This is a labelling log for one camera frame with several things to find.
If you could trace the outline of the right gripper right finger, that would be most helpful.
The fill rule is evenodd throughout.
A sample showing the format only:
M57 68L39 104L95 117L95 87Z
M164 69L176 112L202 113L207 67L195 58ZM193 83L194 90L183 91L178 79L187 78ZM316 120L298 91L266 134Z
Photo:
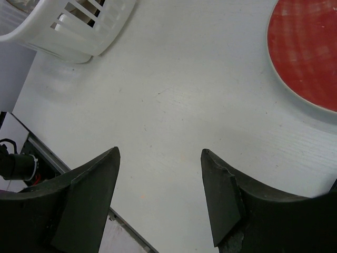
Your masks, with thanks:
M336 185L314 198L278 190L204 149L201 169L219 252L336 252Z

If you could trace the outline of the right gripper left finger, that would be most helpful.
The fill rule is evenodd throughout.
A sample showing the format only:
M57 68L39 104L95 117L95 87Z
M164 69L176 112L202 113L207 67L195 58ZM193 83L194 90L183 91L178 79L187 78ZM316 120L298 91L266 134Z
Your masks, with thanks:
M53 179L1 192L1 252L98 252L120 159L114 147Z

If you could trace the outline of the red and teal floral plate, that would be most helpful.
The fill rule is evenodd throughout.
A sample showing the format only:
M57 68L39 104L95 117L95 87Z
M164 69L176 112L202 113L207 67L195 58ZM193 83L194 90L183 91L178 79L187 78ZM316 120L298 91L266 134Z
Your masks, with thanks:
M336 1L277 1L266 47L276 78L292 95L336 114Z

